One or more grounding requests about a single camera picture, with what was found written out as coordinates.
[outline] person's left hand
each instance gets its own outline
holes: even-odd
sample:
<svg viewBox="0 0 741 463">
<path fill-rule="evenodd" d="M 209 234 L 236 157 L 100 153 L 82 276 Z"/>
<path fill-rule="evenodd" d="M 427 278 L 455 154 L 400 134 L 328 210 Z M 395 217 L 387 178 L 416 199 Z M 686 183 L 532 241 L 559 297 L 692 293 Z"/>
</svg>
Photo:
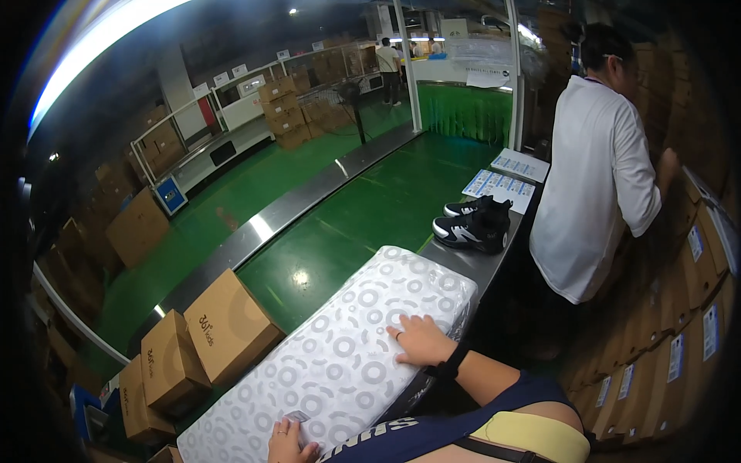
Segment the person's left hand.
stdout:
<svg viewBox="0 0 741 463">
<path fill-rule="evenodd" d="M 319 458 L 319 444 L 311 442 L 299 449 L 301 423 L 283 418 L 273 425 L 273 435 L 268 441 L 268 463 L 314 463 Z"/>
</svg>

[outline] hand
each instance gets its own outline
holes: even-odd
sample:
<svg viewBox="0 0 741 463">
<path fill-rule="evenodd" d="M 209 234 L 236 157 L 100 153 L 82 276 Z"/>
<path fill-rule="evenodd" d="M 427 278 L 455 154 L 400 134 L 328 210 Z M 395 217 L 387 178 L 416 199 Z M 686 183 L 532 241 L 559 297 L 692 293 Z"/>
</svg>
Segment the hand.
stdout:
<svg viewBox="0 0 741 463">
<path fill-rule="evenodd" d="M 311 442 L 299 450 L 301 423 L 283 418 L 273 425 L 273 435 L 268 441 L 268 463 L 314 463 L 319 458 L 319 444 Z"/>
<path fill-rule="evenodd" d="M 386 327 L 386 331 L 402 346 L 404 353 L 396 356 L 396 361 L 417 365 L 419 367 L 434 366 L 446 362 L 458 343 L 448 338 L 435 324 L 431 316 L 423 319 L 414 315 L 399 317 L 404 330 Z"/>
<path fill-rule="evenodd" d="M 682 165 L 679 162 L 677 153 L 675 153 L 671 148 L 664 150 L 664 153 L 661 155 L 661 159 L 659 160 L 658 175 L 663 179 L 670 181 L 677 176 L 679 169 L 681 168 Z"/>
</svg>

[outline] green plastic strip curtain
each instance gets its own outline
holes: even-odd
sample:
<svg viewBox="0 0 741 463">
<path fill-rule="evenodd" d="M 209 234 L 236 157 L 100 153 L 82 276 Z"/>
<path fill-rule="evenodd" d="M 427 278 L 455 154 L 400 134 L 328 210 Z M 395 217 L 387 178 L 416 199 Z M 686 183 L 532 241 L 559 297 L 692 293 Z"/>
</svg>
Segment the green plastic strip curtain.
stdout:
<svg viewBox="0 0 741 463">
<path fill-rule="evenodd" d="M 442 135 L 507 146 L 512 94 L 444 85 L 417 85 L 422 126 Z"/>
</svg>

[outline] sneaker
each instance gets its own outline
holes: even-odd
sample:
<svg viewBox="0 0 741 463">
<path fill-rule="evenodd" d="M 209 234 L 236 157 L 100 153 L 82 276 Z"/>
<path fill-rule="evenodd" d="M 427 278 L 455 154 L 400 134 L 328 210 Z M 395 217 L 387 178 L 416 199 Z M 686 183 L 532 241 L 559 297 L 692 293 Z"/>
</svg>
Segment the sneaker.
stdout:
<svg viewBox="0 0 741 463">
<path fill-rule="evenodd" d="M 482 196 L 481 198 L 475 199 L 473 201 L 447 203 L 442 208 L 442 213 L 444 213 L 446 217 L 457 217 L 470 214 L 478 209 L 490 207 L 505 207 L 506 209 L 509 209 L 510 207 L 512 207 L 512 201 L 508 199 L 504 202 L 496 202 L 494 201 L 493 196 Z"/>
<path fill-rule="evenodd" d="M 438 217 L 432 221 L 432 231 L 435 239 L 445 246 L 499 254 L 507 246 L 508 211 L 509 207 L 498 207 L 476 210 L 464 216 Z"/>
</svg>

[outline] wristband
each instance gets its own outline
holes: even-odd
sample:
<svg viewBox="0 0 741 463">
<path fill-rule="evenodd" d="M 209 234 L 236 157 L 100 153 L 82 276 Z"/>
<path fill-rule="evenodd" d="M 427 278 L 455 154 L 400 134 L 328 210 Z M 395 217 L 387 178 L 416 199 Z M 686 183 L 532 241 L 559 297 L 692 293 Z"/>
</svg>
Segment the wristband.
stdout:
<svg viewBox="0 0 741 463">
<path fill-rule="evenodd" d="M 440 362 L 436 367 L 425 368 L 425 374 L 432 376 L 433 378 L 443 380 L 454 380 L 458 377 L 458 366 L 461 365 L 463 359 L 468 354 L 471 348 L 468 343 L 461 341 L 458 343 L 458 347 L 453 351 L 451 357 L 446 362 Z"/>
</svg>

